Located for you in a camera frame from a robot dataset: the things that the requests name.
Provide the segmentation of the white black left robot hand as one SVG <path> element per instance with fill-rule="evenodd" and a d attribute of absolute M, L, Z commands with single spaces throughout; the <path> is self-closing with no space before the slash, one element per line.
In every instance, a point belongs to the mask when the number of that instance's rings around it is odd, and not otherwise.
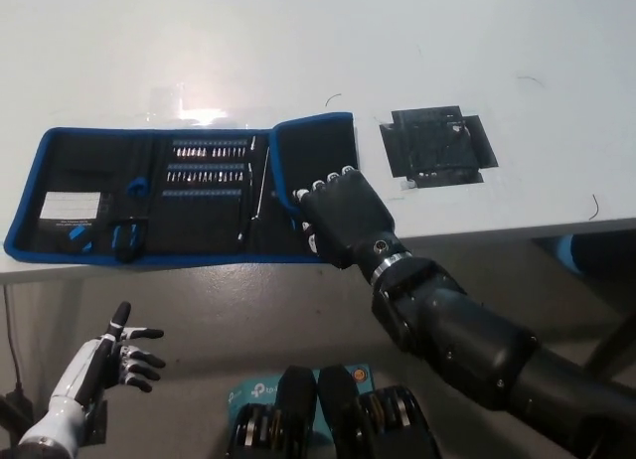
<path fill-rule="evenodd" d="M 164 332 L 148 327 L 128 327 L 131 304 L 121 303 L 103 334 L 86 341 L 68 364 L 51 400 L 68 399 L 83 410 L 92 409 L 103 392 L 116 385 L 129 385 L 150 392 L 160 380 L 166 363 L 131 344 L 136 339 L 161 339 Z"/>

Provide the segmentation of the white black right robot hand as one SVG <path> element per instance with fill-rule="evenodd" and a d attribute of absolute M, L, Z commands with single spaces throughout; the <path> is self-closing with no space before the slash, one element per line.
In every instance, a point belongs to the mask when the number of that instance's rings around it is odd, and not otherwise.
<path fill-rule="evenodd" d="M 379 195 L 351 166 L 294 191 L 293 198 L 309 224 L 317 255 L 340 269 L 357 266 L 372 286 L 412 257 Z"/>

